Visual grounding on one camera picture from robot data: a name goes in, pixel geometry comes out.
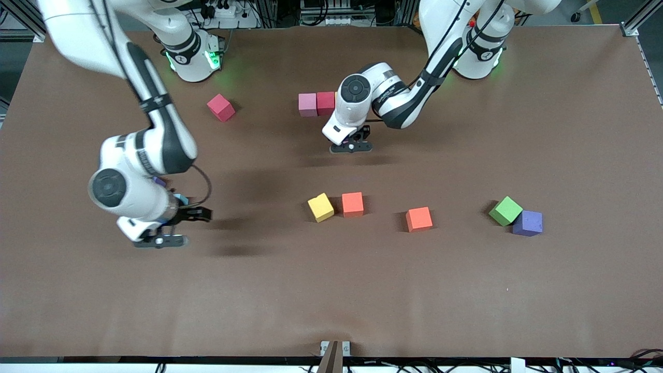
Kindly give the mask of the yellow foam cube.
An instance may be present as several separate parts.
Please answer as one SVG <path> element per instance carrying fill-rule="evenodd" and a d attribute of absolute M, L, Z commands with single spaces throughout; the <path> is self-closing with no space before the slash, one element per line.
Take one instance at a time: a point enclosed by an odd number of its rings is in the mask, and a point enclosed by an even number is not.
<path fill-rule="evenodd" d="M 329 200 L 327 194 L 322 193 L 318 196 L 311 198 L 307 201 L 308 207 L 317 223 L 320 223 L 327 218 L 333 217 L 335 214 L 334 207 Z"/>

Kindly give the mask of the green foam cube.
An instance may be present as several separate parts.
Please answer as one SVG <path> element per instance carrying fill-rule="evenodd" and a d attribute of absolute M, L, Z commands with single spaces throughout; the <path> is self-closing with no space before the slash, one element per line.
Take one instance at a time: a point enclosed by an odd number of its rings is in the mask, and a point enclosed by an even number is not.
<path fill-rule="evenodd" d="M 523 207 L 509 196 L 498 201 L 488 215 L 500 226 L 509 226 L 523 212 Z"/>

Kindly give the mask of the white metal bracket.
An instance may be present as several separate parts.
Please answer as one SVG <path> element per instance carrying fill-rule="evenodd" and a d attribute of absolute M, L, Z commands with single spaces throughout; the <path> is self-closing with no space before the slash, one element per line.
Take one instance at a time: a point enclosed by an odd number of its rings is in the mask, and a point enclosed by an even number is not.
<path fill-rule="evenodd" d="M 322 357 L 324 356 L 325 352 L 327 351 L 328 347 L 332 347 L 332 345 L 336 343 L 337 345 L 337 350 L 342 352 L 343 357 L 350 357 L 351 356 L 351 343 L 349 341 L 329 341 L 329 340 L 323 340 L 320 342 L 320 353 L 319 355 Z"/>

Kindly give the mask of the aluminium frame profile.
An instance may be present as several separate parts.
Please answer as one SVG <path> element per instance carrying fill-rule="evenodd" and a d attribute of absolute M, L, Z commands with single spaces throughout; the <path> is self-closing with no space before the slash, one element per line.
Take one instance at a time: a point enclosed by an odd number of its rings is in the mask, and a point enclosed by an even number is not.
<path fill-rule="evenodd" d="M 625 37 L 638 36 L 638 28 L 663 7 L 663 0 L 645 0 L 626 21 L 620 23 Z"/>
<path fill-rule="evenodd" d="M 0 0 L 0 42 L 43 42 L 46 35 L 37 0 Z"/>

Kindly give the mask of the orange foam cube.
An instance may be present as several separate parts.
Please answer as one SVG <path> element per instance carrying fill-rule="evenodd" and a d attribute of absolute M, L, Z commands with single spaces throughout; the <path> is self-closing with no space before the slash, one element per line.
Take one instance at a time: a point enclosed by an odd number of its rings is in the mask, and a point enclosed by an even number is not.
<path fill-rule="evenodd" d="M 344 218 L 360 217 L 364 215 L 365 206 L 363 203 L 363 194 L 343 193 L 341 196 L 341 207 Z"/>
<path fill-rule="evenodd" d="M 434 226 L 428 206 L 409 209 L 406 212 L 406 223 L 408 232 L 428 231 Z"/>

